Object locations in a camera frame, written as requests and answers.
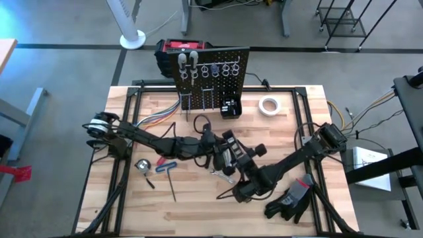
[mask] red object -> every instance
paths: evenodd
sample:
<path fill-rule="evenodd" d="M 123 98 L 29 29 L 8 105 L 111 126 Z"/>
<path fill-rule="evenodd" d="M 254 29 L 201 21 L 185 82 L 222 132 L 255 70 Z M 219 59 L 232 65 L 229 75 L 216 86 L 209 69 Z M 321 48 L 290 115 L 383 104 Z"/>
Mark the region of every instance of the red object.
<path fill-rule="evenodd" d="M 303 186 L 304 188 L 309 188 L 310 186 L 309 185 L 307 185 L 306 183 L 304 183 L 303 181 L 301 181 L 301 180 L 299 180 L 298 178 L 297 178 L 297 181 L 300 183 L 300 185 L 301 186 Z"/>
<path fill-rule="evenodd" d="M 162 51 L 166 52 L 167 50 L 181 50 L 181 49 L 198 49 L 202 50 L 206 48 L 206 43 L 203 41 L 196 40 L 166 40 Z"/>
<path fill-rule="evenodd" d="M 160 159 L 157 161 L 156 165 L 157 165 L 157 166 L 160 166 L 160 165 L 164 164 L 165 162 L 166 162 L 166 159 L 165 159 L 165 158 L 163 158 L 163 156 L 162 156 L 162 157 L 160 157 Z"/>
<path fill-rule="evenodd" d="M 13 168 L 0 165 L 0 173 L 7 173 L 15 176 L 15 182 L 24 182 L 31 179 L 32 167 Z"/>

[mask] blue allen wrench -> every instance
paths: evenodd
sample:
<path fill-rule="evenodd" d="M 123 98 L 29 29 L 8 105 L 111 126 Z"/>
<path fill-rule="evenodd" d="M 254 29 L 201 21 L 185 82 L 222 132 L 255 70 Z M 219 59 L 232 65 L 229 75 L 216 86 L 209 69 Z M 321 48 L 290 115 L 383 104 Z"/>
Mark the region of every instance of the blue allen wrench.
<path fill-rule="evenodd" d="M 173 191 L 173 186 L 172 186 L 172 180 L 171 180 L 171 175 L 169 174 L 169 171 L 173 168 L 176 168 L 178 164 L 176 162 L 170 162 L 164 165 L 160 165 L 156 168 L 156 173 L 161 173 L 163 171 L 167 172 L 167 178 L 169 179 L 169 183 L 171 184 L 171 189 L 172 189 L 172 195 L 173 195 L 173 200 L 176 202 L 176 197 L 174 196 L 174 191 Z"/>

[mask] metal tool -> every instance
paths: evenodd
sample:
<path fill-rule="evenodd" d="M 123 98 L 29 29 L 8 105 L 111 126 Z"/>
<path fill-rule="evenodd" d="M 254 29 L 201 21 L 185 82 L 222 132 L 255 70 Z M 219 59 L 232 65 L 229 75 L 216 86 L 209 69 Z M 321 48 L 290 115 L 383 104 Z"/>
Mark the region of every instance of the metal tool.
<path fill-rule="evenodd" d="M 164 165 L 160 165 L 156 168 L 156 173 L 160 173 L 163 171 L 167 172 L 167 178 L 169 179 L 169 183 L 171 184 L 171 189 L 172 189 L 172 195 L 173 195 L 173 200 L 176 202 L 176 197 L 174 196 L 174 190 L 173 190 L 173 185 L 172 185 L 172 180 L 171 180 L 171 175 L 169 174 L 169 171 L 173 168 L 176 168 L 178 164 L 176 162 L 170 162 Z"/>
<path fill-rule="evenodd" d="M 140 159 L 136 164 L 135 167 L 144 175 L 147 183 L 150 185 L 152 189 L 154 189 L 153 183 L 150 182 L 150 180 L 147 178 L 147 173 L 151 169 L 151 163 L 150 161 L 146 159 Z"/>
<path fill-rule="evenodd" d="M 217 175 L 219 176 L 221 179 L 226 180 L 228 183 L 233 184 L 235 183 L 235 180 L 233 180 L 231 177 L 226 176 L 225 174 L 223 174 L 221 171 L 216 171 L 214 169 L 209 169 L 210 173 L 212 175 Z"/>

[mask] gray floor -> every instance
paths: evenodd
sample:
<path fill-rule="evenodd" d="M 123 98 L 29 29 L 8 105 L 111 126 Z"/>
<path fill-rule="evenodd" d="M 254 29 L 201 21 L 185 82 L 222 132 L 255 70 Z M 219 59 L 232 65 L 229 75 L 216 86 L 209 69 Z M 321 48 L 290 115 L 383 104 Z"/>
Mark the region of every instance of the gray floor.
<path fill-rule="evenodd" d="M 131 8 L 135 3 L 127 2 Z M 363 1 L 357 2 L 353 9 L 356 15 L 365 5 Z M 381 8 L 389 4 L 382 0 L 374 2 L 363 19 L 367 27 L 381 14 Z M 327 33 L 318 31 L 319 20 L 313 18 L 316 5 L 317 1 L 293 2 L 292 34 L 288 39 L 280 36 L 278 4 L 270 9 L 235 7 L 203 13 L 193 9 L 187 38 L 218 45 L 319 47 L 325 43 Z M 180 1 L 144 0 L 137 27 L 148 32 L 179 9 Z M 423 48 L 422 24 L 423 9 L 417 0 L 399 1 L 365 47 Z M 179 25 L 177 14 L 169 24 L 149 35 L 147 44 L 155 44 L 161 38 L 183 38 Z M 6 0 L 0 2 L 0 37 L 14 37 L 28 44 L 117 44 L 120 31 L 103 0 Z M 341 38 L 334 39 L 331 46 L 355 48 L 359 42 Z M 32 165 L 32 180 L 14 184 L 0 208 L 0 237 L 51 237 L 71 231 L 91 154 L 81 124 L 104 108 L 119 53 L 120 50 L 29 49 L 16 49 L 13 53 L 0 76 L 0 97 L 23 109 L 36 87 L 45 87 L 50 95 L 35 121 L 19 164 Z M 395 77 L 415 74 L 422 62 L 423 57 L 417 54 L 251 52 L 248 71 L 267 78 L 273 85 L 324 85 L 328 100 L 357 113 L 387 91 Z M 119 85 L 130 85 L 136 79 L 162 78 L 153 52 L 130 51 Z M 247 77 L 245 83 L 255 85 L 257 81 Z M 360 127 L 376 123 L 400 108 L 399 102 L 392 100 L 370 112 Z M 1 134 L 12 136 L 14 129 L 4 120 L 0 122 Z M 416 146 L 404 115 L 364 132 L 363 137 L 391 147 L 395 153 Z M 353 143 L 376 149 L 372 144 Z M 410 197 L 423 222 L 418 192 L 410 189 Z M 398 221 L 405 218 L 400 202 L 353 202 L 360 230 L 366 234 L 423 235 L 422 231 L 404 231 L 398 226 Z"/>

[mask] red tag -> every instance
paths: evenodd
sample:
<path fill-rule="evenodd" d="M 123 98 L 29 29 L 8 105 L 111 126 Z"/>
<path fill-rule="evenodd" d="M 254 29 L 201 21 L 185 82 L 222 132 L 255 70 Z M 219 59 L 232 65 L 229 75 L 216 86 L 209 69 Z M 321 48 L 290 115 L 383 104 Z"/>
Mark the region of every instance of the red tag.
<path fill-rule="evenodd" d="M 157 165 L 157 166 L 160 166 L 160 165 L 164 164 L 165 162 L 166 162 L 166 159 L 165 159 L 165 158 L 163 158 L 163 156 L 162 156 L 162 157 L 160 157 L 160 159 L 157 161 L 156 165 Z"/>

